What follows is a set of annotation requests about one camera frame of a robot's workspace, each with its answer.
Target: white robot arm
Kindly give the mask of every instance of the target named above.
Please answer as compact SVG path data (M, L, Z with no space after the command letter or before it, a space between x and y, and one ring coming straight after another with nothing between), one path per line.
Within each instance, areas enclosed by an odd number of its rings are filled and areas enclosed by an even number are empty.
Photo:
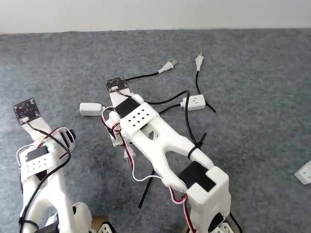
M14 106L14 110L20 125L34 140L17 151L24 203L19 232L95 233L91 229L92 216L88 206L81 202L72 205L65 189L61 168L69 161L74 148L73 131L65 127L52 131L41 117L34 99ZM57 214L39 229L41 217L50 206L56 208Z
M103 110L102 121L114 146L132 142L152 163L165 186L175 189L189 199L190 230L212 232L230 214L229 177L186 137L171 128L143 98L131 94L123 77L106 82L113 106ZM104 112L110 110L109 119ZM165 153L174 151L193 162L177 176L169 167ZM184 209L186 199L182 200Z

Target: electric socket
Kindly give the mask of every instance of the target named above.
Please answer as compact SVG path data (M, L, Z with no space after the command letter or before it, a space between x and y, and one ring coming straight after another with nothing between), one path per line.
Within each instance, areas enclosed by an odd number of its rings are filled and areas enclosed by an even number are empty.
M183 98L180 106L185 108L187 98ZM205 99L203 95L196 95L189 97L188 111L199 110L205 108Z
M296 173L295 176L303 184L311 183L311 161L304 164Z

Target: gray carpet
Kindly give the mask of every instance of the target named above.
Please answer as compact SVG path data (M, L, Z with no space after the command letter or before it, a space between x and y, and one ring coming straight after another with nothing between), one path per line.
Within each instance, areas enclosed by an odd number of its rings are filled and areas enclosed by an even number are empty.
M31 143L12 110L34 97L52 128L77 134L64 169L72 202L87 203L93 215L110 216L119 233L178 233L185 224L160 181L143 208L145 183L131 177L123 150L113 148L99 117L82 117L79 103L109 105L104 81L176 67L130 82L146 100L195 93L194 58L205 59L199 85L217 113L190 112L194 135L208 136L202 150L230 177L232 212L246 233L311 232L311 184L294 173L311 159L311 30L142 31L0 35L1 232L17 231L22 208L15 152ZM184 112L163 118L188 135ZM172 169L189 161L169 153ZM137 177L151 171L138 153Z

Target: white plug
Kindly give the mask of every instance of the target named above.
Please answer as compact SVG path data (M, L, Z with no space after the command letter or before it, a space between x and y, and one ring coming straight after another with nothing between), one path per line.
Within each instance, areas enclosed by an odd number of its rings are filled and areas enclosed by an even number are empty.
M173 69L176 64L177 64L176 60L173 60L172 62L167 62L161 69L158 70L159 74L169 69Z
M100 103L80 103L80 113L83 116L101 116L103 109Z
M187 98L183 98L180 106L185 109ZM205 99L203 95L196 95L189 97L188 111L199 110L205 108Z
M296 173L295 176L303 184L311 183L311 161L304 164Z
M195 58L195 64L196 64L196 70L200 71L201 69L201 65L203 62L203 56L202 56L202 52L199 52L199 55Z

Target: white plastic bracket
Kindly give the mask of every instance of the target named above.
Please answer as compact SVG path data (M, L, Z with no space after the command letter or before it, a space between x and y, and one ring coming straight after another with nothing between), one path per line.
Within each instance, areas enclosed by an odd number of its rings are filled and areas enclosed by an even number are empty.
M296 173L295 176L303 184L311 183L311 161L304 164Z
M234 233L228 223L223 222L216 227L211 233Z
M57 160L55 159L54 153L47 153L36 159L22 163L21 180L24 182L28 177L55 166L57 166Z
M230 214L231 205L228 175L214 166L206 172L206 176L215 183L211 190L207 192L195 183L187 191L191 204L190 218L196 230L202 233L208 232L212 220L218 213L226 218Z
M157 174L163 178L163 184L185 193L187 187L170 169L165 153L174 151L187 156L194 144L169 126L148 103L141 104L122 118L120 126L122 135L126 136L149 159ZM142 128L146 127L158 135L155 140L150 139L144 133ZM214 166L213 162L199 149L195 149L190 158L207 169Z
M98 233L112 233L112 230L109 224L104 223L102 227L99 229Z

